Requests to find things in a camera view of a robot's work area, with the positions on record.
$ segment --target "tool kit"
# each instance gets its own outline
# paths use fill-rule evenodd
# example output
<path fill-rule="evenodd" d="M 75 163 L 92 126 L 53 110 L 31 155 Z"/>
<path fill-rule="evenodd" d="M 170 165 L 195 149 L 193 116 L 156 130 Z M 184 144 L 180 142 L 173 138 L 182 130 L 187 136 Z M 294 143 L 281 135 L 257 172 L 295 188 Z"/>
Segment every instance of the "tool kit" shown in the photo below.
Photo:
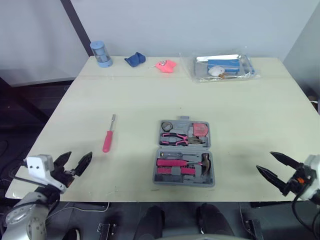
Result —
<path fill-rule="evenodd" d="M 215 172 L 209 123 L 180 120 L 162 120 L 159 135 L 160 148 L 156 152 L 153 182 L 162 185 L 213 187 Z"/>

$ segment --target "pink screwdriver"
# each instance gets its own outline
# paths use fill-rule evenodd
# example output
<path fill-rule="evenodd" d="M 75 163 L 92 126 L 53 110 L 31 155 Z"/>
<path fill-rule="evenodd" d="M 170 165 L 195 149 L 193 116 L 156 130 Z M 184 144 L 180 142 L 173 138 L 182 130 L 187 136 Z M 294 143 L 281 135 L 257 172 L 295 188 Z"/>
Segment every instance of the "pink screwdriver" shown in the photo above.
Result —
<path fill-rule="evenodd" d="M 112 119 L 111 119 L 110 130 L 106 132 L 106 136 L 105 136 L 103 147 L 102 147 L 102 151 L 104 153 L 107 153 L 107 152 L 110 151 L 111 142 L 112 142 L 112 135 L 114 134 L 113 126 L 114 126 L 114 121 L 115 120 L 116 120 L 116 115 L 113 114 L 112 115 Z"/>

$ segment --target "robotic arm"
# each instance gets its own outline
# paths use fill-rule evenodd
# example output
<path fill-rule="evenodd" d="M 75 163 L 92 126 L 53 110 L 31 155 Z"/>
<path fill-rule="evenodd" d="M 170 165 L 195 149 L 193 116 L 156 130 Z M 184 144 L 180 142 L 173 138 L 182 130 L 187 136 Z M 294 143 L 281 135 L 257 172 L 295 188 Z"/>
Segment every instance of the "robotic arm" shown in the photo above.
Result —
<path fill-rule="evenodd" d="M 64 165 L 69 160 L 70 155 L 71 152 L 66 152 L 54 162 L 50 155 L 26 158 L 24 166 L 28 168 L 29 174 L 41 187 L 38 187 L 34 192 L 29 192 L 3 216 L 7 229 L 2 236 L 2 240 L 46 239 L 48 214 L 58 205 L 60 194 L 63 194 L 71 185 L 75 179 L 74 176 L 80 177 L 92 159 L 92 152 L 89 152 L 81 158 L 75 169 L 65 171 Z"/>
<path fill-rule="evenodd" d="M 320 205 L 320 155 L 309 155 L 304 163 L 279 152 L 271 154 L 282 164 L 295 169 L 295 173 L 287 183 L 278 178 L 272 171 L 256 166 L 261 175 L 286 196 L 290 191 L 302 200 L 310 200 Z"/>

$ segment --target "screwdriver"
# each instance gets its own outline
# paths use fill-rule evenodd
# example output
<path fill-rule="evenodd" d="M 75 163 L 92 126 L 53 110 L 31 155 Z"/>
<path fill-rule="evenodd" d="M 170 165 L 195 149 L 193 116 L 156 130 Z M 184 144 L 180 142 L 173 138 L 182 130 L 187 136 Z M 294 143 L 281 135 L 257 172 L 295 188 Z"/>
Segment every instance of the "screwdriver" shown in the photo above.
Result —
<path fill-rule="evenodd" d="M 188 154 L 188 153 L 182 153 L 182 152 L 161 152 L 160 153 L 161 157 L 183 157 L 183 156 L 197 156 L 197 154 Z"/>
<path fill-rule="evenodd" d="M 110 151 L 111 142 L 112 142 L 112 135 L 114 134 L 113 126 L 114 126 L 114 121 L 115 120 L 116 120 L 116 115 L 113 114 L 112 115 L 112 119 L 111 119 L 110 130 L 106 132 L 106 137 L 104 139 L 104 143 L 103 143 L 103 147 L 102 147 L 102 151 L 104 153 L 107 153 L 107 152 Z"/>

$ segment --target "hammer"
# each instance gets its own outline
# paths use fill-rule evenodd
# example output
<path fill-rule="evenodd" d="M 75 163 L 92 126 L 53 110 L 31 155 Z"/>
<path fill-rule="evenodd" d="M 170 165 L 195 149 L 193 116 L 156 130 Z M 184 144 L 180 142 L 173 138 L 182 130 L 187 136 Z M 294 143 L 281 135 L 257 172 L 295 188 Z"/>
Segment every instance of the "hammer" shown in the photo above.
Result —
<path fill-rule="evenodd" d="M 156 160 L 158 167 L 185 167 L 187 165 L 200 165 L 204 168 L 203 175 L 206 175 L 210 169 L 209 153 L 202 154 L 202 161 L 186 161 L 182 159 L 163 159 Z"/>

